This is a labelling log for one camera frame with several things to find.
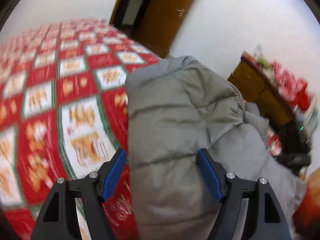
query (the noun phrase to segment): bed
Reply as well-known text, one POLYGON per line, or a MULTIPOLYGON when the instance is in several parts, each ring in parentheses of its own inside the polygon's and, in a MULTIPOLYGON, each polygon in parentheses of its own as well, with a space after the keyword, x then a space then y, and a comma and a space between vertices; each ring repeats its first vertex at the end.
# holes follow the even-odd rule
MULTIPOLYGON (((27 30, 0 48, 0 203, 21 239, 30 239, 59 177, 96 171, 127 150, 126 75, 160 58, 101 19, 27 30)), ((137 239, 129 169, 104 209, 118 239, 137 239)), ((81 200, 83 240, 90 240, 81 200)))

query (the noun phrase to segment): gray fabric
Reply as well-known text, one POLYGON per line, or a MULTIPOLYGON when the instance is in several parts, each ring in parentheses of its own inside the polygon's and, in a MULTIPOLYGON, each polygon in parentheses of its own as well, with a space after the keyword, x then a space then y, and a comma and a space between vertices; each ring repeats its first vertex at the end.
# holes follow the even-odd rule
POLYGON ((126 90, 132 203, 142 240, 207 239, 220 204, 196 166, 201 148, 240 178, 267 178, 291 218, 306 185, 267 153, 266 120, 245 111, 231 83, 181 57, 128 74, 126 90))

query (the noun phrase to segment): doorway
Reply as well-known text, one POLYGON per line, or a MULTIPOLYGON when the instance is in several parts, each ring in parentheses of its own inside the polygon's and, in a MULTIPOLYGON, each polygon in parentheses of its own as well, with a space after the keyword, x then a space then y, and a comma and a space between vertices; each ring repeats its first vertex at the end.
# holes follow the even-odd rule
POLYGON ((110 24, 165 58, 193 0, 118 0, 110 24))

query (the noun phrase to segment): wooden dresser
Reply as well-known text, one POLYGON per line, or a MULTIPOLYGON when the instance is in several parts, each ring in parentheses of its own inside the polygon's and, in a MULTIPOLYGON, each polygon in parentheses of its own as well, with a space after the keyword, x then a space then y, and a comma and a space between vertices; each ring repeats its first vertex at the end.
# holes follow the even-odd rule
POLYGON ((295 115, 268 79, 245 57, 228 78, 241 92, 244 100, 255 102, 261 116, 270 120, 276 130, 294 121, 295 115))

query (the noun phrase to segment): silver screw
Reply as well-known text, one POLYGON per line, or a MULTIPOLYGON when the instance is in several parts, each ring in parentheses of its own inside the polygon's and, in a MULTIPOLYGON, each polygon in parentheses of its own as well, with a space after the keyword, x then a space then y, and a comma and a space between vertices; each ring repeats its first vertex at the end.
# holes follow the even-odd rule
POLYGON ((228 173, 227 173, 227 177, 228 177, 229 179, 234 179, 236 176, 235 176, 234 173, 228 172, 228 173))
POLYGON ((59 184, 64 183, 64 177, 58 178, 58 179, 57 179, 57 182, 58 182, 59 184))
POLYGON ((96 171, 90 172, 89 177, 94 179, 94 178, 98 177, 98 173, 96 171))
POLYGON ((260 178, 259 181, 260 181, 260 183, 263 184, 263 185, 265 185, 265 184, 268 183, 268 181, 267 181, 265 178, 260 178))

